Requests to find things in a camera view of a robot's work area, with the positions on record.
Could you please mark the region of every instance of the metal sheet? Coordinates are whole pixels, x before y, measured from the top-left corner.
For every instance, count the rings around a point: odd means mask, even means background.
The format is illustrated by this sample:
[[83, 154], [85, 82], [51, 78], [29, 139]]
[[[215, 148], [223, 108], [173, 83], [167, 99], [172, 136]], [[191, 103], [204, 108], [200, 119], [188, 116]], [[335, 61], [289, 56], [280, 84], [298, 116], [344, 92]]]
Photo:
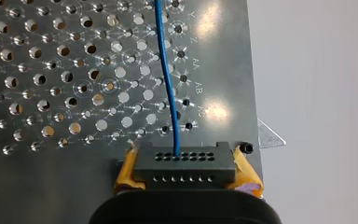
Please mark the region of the metal sheet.
[[[0, 223], [87, 223], [130, 142], [172, 145], [150, 3], [0, 1]], [[183, 146], [250, 142], [262, 175], [246, 1], [166, 15]]]

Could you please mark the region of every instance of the gray metal surface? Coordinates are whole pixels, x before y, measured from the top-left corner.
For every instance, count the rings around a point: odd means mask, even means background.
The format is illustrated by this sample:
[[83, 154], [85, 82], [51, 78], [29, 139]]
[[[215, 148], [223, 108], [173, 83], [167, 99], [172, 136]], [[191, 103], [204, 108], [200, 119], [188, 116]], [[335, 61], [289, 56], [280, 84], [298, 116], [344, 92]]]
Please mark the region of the gray metal surface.
[[[151, 1], [56, 2], [0, 1], [0, 223], [87, 223], [130, 142], [172, 145]], [[246, 1], [166, 13], [182, 145], [250, 142], [261, 176]]]
[[282, 147], [286, 145], [286, 141], [275, 133], [265, 122], [261, 119], [257, 120], [258, 125], [258, 144], [260, 149], [270, 147]]
[[236, 166], [227, 142], [216, 147], [182, 147], [179, 157], [171, 147], [142, 143], [134, 179], [148, 189], [217, 189], [235, 181]]

